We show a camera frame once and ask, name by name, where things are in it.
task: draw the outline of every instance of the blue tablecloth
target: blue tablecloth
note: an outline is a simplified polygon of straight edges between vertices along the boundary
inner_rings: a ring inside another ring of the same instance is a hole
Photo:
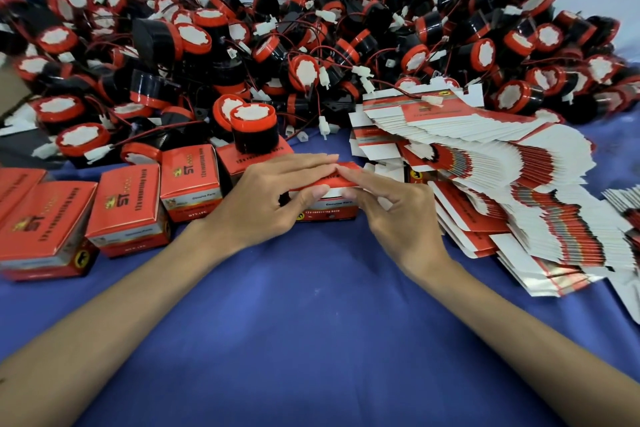
[[[634,179],[640,158],[631,155],[637,147],[622,155],[625,139],[637,138],[634,128],[635,114],[585,131],[599,146],[592,191],[640,180]],[[347,139],[347,131],[326,142],[315,135],[295,150],[350,160]],[[615,178],[609,175],[614,172]],[[95,171],[81,172],[81,178],[95,177]],[[471,261],[446,241],[452,257],[475,277],[640,381],[640,328],[609,284],[563,299],[531,298],[494,258]],[[112,261],[100,256],[83,279],[0,283],[0,358],[155,253]],[[562,422],[475,334],[396,268],[359,216],[297,224],[221,264],[149,334],[78,425]]]

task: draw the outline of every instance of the red cardboard box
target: red cardboard box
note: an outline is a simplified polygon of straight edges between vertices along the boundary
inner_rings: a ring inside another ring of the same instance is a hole
[[[0,268],[10,280],[78,277],[97,250],[84,239],[96,184],[52,181],[36,185],[0,229]]]
[[[160,199],[176,223],[203,218],[220,204],[218,165],[210,144],[163,152]]]
[[[343,167],[360,169],[355,162],[340,162]],[[357,184],[346,180],[338,172],[322,178],[307,187],[328,184],[331,189],[311,208],[298,215],[298,221],[337,221],[353,220],[358,215],[358,205],[350,199],[342,197],[342,189],[356,187]],[[300,189],[289,191],[289,197],[293,198]]]
[[[43,169],[0,167],[0,226],[36,184],[48,180]]]
[[[160,204],[160,167],[139,164],[102,173],[87,239],[107,257],[167,245],[171,230]]]
[[[268,154],[241,154],[237,151],[235,144],[219,147],[216,153],[222,164],[220,168],[220,178],[223,184],[223,192],[227,194],[240,180],[247,167],[252,164],[266,162],[269,159],[281,155],[293,154],[293,149],[287,141],[280,136],[278,146]]]

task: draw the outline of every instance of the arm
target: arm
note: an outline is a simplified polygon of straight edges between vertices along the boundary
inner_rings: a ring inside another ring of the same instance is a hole
[[[501,356],[571,426],[640,425],[640,385],[511,304],[449,258],[425,185],[339,167],[363,188],[371,231],[403,272]],[[374,196],[389,199],[385,211]]]
[[[335,171],[336,155],[296,154],[252,165],[203,220],[156,257],[69,314],[0,364],[3,426],[70,426],[156,324],[220,262],[291,229],[326,194],[309,187]]]

